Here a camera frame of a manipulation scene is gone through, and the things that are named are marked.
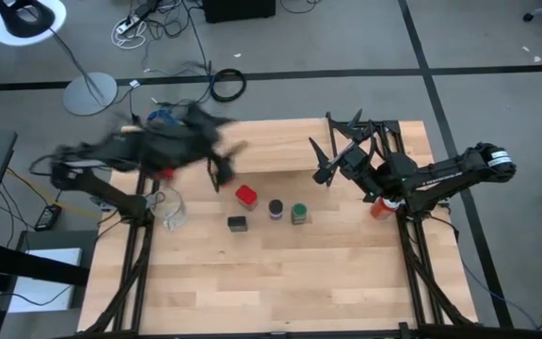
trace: clear plastic cup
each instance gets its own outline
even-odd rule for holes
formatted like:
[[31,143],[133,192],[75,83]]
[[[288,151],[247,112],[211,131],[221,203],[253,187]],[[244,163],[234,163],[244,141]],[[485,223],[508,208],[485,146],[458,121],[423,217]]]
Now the clear plastic cup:
[[187,211],[181,194],[172,188],[154,193],[150,198],[150,204],[153,215],[161,218],[171,232],[177,231],[187,220]]

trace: green cap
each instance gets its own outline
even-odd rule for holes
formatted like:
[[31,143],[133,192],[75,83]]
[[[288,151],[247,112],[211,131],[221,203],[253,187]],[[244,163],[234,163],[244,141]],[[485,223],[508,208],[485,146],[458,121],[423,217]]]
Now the green cap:
[[307,215],[307,206],[304,203],[297,203],[292,206],[292,214],[294,216],[306,216]]

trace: black block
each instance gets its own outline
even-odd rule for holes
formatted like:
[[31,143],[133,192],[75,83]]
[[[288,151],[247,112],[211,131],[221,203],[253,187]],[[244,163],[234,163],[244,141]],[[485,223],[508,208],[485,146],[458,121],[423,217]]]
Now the black block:
[[227,226],[230,227],[232,232],[246,232],[248,230],[246,217],[244,216],[227,218]]

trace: lamp base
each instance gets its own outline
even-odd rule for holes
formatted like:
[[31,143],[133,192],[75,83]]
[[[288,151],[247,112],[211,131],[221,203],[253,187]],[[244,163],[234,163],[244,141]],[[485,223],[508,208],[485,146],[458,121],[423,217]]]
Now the lamp base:
[[108,108],[116,99],[119,87],[116,80],[106,73],[89,73],[92,84],[81,75],[72,80],[64,90],[63,104],[78,116],[89,116]]

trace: gray floor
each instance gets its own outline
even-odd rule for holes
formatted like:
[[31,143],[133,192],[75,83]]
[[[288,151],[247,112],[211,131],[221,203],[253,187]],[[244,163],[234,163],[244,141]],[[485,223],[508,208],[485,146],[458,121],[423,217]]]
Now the gray floor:
[[[294,8],[299,1],[286,0]],[[422,46],[432,68],[542,64],[542,17],[521,17],[538,0],[408,0]],[[65,1],[69,18],[60,32],[77,58],[90,70],[117,78],[144,77],[144,49],[121,51],[110,43],[112,25],[126,15],[128,0]],[[324,0],[306,15],[278,8],[276,17],[225,24],[206,24],[194,12],[207,57],[216,69],[248,73],[415,69],[413,48],[396,0]],[[178,39],[154,42],[148,68],[177,72],[187,60],[199,60],[191,28]],[[69,81],[76,69],[52,40],[26,47],[0,44],[0,83]],[[542,73],[435,76],[438,94],[461,152],[478,141],[505,147],[518,164],[505,185],[473,188],[480,219],[505,295],[529,313],[542,315]],[[144,86],[133,95],[133,110],[145,116],[155,109],[151,97],[176,101],[198,98],[203,84]],[[127,88],[120,88],[123,93]],[[122,122],[129,101],[93,117],[65,112],[61,89],[0,92],[0,129],[19,133],[11,167],[22,174],[36,157],[56,145],[95,141]],[[218,115],[240,120],[321,117],[331,111],[348,119],[357,109],[365,118],[423,120],[436,159],[446,156],[438,123],[420,76],[370,76],[251,81],[238,101],[204,105]],[[31,178],[54,190],[46,180]],[[27,219],[42,203],[30,190],[6,178]],[[95,212],[87,196],[68,193],[62,201]],[[462,259],[481,279],[482,269],[465,212],[454,199],[454,224],[461,230]],[[95,221],[64,213],[58,230],[87,230]],[[9,236],[9,220],[0,211],[0,244]],[[479,318],[497,325],[488,293],[469,279]],[[516,327],[532,325],[510,307]],[[47,315],[10,315],[2,338],[48,338],[72,333],[78,310]]]

